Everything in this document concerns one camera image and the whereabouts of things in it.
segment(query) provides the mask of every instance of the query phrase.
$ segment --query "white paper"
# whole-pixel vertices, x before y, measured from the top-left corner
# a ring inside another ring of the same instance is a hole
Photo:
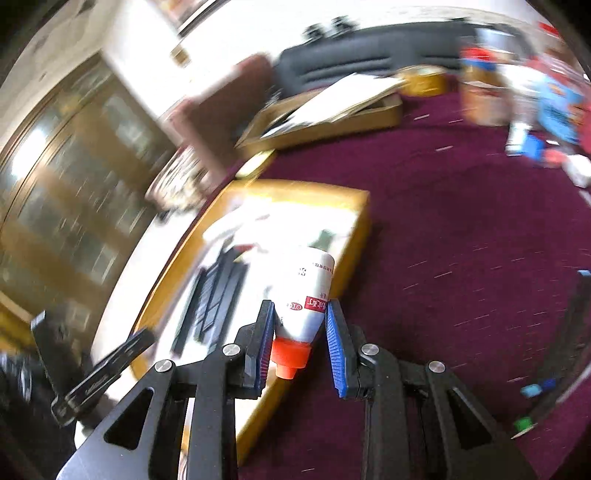
[[[352,73],[322,90],[293,112],[285,123],[261,136],[270,137],[299,125],[334,122],[363,108],[367,101],[389,95],[405,80]]]

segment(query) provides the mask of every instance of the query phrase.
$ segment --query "orange bottle cap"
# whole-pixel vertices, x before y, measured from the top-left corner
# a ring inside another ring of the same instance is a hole
[[[299,368],[304,368],[312,345],[306,342],[296,342],[287,338],[277,337],[273,340],[271,360],[277,364],[277,376],[291,380]]]

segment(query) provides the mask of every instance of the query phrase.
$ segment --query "blue block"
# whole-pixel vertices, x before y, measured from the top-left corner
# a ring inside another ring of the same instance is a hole
[[[521,389],[521,394],[525,398],[537,397],[541,393],[542,393],[542,387],[536,383],[534,383],[532,385],[527,385]]]
[[[542,390],[547,392],[548,390],[554,390],[556,388],[556,379],[549,378],[548,380],[544,380],[541,384]]]
[[[535,161],[540,161],[542,153],[544,152],[544,142],[538,137],[528,135],[525,137],[523,146],[521,147],[521,154],[529,157]]]

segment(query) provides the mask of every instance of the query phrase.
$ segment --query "green block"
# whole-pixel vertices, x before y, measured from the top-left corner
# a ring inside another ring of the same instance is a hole
[[[522,419],[519,419],[515,422],[515,428],[518,432],[523,432],[524,430],[532,428],[533,426],[534,422],[532,422],[531,418],[529,417],[523,417]]]

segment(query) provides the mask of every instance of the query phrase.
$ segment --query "metal screw head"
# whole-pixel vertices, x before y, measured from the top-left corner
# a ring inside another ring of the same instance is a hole
[[[429,370],[436,374],[442,374],[445,371],[445,365],[438,360],[429,363]]]
[[[373,343],[366,343],[361,347],[361,352],[365,355],[373,356],[379,352],[379,348],[377,345],[374,345]]]
[[[154,365],[154,369],[161,374],[170,370],[172,366],[173,363],[170,360],[158,360]]]
[[[236,345],[235,343],[229,343],[224,346],[222,352],[226,356],[233,356],[240,353],[240,345]]]

